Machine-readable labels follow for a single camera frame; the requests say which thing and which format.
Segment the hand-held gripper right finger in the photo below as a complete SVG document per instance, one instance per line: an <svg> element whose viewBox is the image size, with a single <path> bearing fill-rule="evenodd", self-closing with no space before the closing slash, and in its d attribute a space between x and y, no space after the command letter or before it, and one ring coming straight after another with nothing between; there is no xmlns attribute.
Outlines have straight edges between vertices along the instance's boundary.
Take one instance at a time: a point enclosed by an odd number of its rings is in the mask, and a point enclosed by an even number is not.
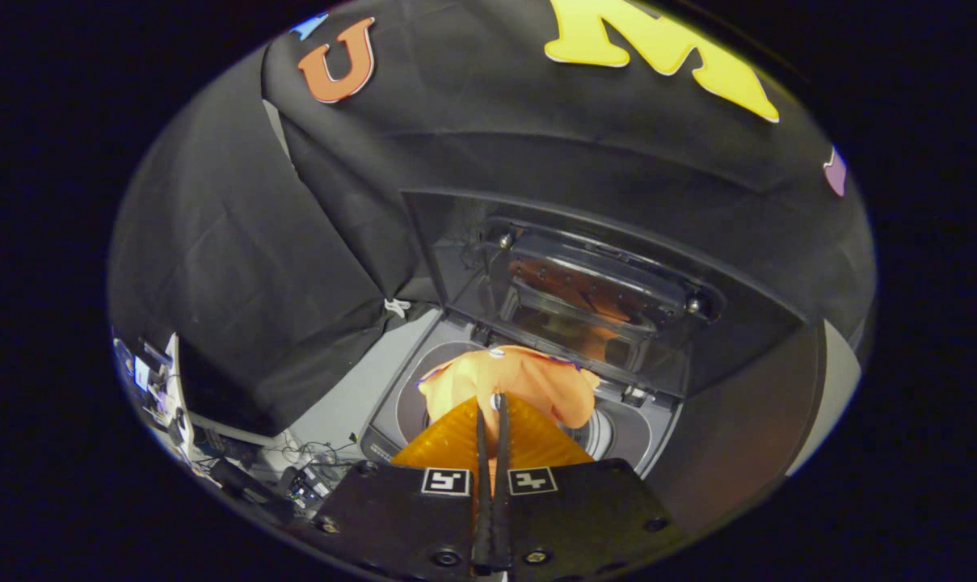
<svg viewBox="0 0 977 582"><path fill-rule="evenodd" d="M677 552L688 535L625 460L585 457L510 395L499 414L492 568L511 580L606 580Z"/></svg>

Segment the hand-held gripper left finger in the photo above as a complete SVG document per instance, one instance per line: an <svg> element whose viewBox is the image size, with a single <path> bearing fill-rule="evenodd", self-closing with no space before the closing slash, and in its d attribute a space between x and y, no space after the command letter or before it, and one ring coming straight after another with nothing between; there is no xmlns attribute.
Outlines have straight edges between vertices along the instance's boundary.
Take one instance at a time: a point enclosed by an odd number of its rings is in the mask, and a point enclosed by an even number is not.
<svg viewBox="0 0 977 582"><path fill-rule="evenodd" d="M491 471L475 398L430 424L392 462L353 466L299 541L384 580L473 580L491 551Z"/></svg>

